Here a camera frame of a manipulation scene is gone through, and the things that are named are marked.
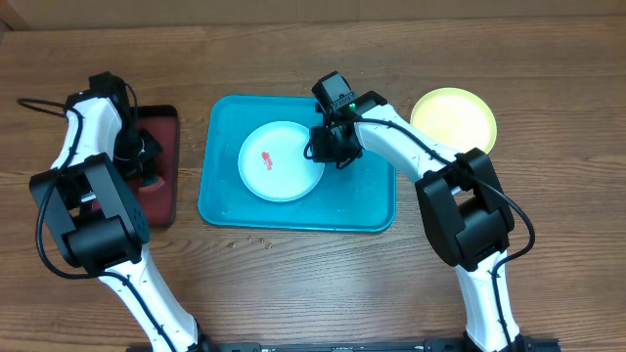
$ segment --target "white plate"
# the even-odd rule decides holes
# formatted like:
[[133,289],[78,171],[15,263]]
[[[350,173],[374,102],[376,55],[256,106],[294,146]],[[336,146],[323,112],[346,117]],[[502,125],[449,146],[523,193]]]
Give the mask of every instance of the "white plate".
[[289,121],[265,124],[247,136],[239,173],[255,195],[272,201],[298,199],[315,188],[324,163],[304,158],[309,129]]

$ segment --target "tray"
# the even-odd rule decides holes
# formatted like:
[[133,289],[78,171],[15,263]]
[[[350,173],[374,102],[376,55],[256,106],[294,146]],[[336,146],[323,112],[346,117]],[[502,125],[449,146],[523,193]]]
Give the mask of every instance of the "tray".
[[211,111],[198,209],[214,225],[349,232],[380,232],[395,217],[395,168],[364,152],[343,170],[327,164],[308,195],[272,202],[254,195],[238,169],[246,137],[272,121],[307,128],[322,123],[313,98],[227,96]]

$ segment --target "plate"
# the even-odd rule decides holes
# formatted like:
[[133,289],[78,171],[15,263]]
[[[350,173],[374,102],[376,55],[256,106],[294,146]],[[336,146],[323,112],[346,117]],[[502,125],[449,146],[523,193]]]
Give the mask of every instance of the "plate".
[[291,201],[315,188],[324,163],[304,158],[308,128],[291,121],[262,125],[247,136],[239,152],[239,173],[255,195],[271,201]]
[[479,148],[489,153],[496,143],[496,119],[471,92],[459,88],[433,90],[413,107],[411,125],[435,141],[465,153]]

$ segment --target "wooden table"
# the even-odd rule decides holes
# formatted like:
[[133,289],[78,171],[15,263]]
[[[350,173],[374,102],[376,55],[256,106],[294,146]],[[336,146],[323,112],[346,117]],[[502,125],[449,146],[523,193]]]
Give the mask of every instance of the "wooden table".
[[[482,97],[497,116],[492,158],[537,229],[509,266],[525,334],[563,350],[626,344],[626,18],[210,26],[7,32],[0,45],[0,350],[122,351],[146,338],[96,280],[41,265],[27,187],[58,155],[66,125],[17,97],[64,101],[110,70],[141,105],[181,116],[176,222],[153,231],[157,266],[218,342],[414,341],[459,336],[452,268],[424,236],[413,186],[398,178],[384,233],[215,228],[197,211],[206,126],[228,94],[310,96],[337,69],[408,116],[431,89]],[[265,249],[264,238],[273,247]],[[54,262],[65,265],[52,241]],[[527,233],[517,221],[513,249]],[[234,248],[226,244],[234,242]]]

